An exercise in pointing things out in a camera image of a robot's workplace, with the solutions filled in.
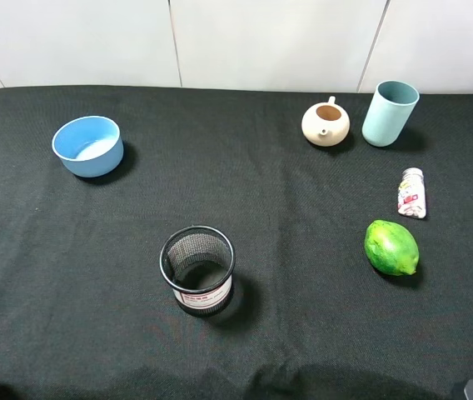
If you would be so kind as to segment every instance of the black cloth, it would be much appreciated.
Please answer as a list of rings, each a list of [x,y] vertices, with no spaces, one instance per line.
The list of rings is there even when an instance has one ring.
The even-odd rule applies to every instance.
[[[361,136],[367,94],[337,94],[338,146],[301,117],[329,94],[134,87],[0,90],[0,398],[441,399],[473,378],[473,95],[422,95],[396,143]],[[114,172],[74,177],[51,149],[104,115]],[[421,168],[428,216],[396,211]],[[418,242],[412,277],[364,254],[375,219]],[[158,255],[180,228],[236,249],[231,306],[186,315]]]

